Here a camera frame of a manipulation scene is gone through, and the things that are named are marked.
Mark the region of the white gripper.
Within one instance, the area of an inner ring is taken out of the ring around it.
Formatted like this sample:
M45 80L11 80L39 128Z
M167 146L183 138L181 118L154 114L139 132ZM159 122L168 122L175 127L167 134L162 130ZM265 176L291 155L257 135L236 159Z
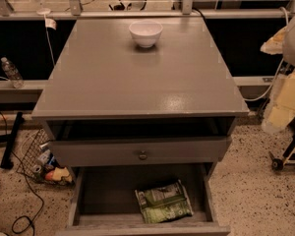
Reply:
M289 75L279 75L265 108L262 129L274 134L284 130L295 117L295 69Z

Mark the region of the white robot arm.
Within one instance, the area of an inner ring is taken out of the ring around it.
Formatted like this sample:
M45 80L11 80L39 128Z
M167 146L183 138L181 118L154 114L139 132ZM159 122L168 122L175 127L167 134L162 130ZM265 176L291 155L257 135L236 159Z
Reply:
M281 54L294 70L289 75L278 75L265 108L262 129L274 134L284 130L295 117L295 16L261 47L261 52Z

